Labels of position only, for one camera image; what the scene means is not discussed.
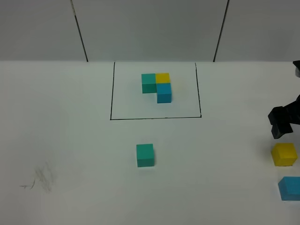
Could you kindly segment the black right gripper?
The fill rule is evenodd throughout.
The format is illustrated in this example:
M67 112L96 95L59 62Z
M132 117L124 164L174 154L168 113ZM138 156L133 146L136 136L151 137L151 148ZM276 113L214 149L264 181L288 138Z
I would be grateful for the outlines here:
M290 134L293 129L290 124L300 124L300 97L295 101L282 107L274 107L268 115L272 125L272 135L274 139L279 139L285 134Z

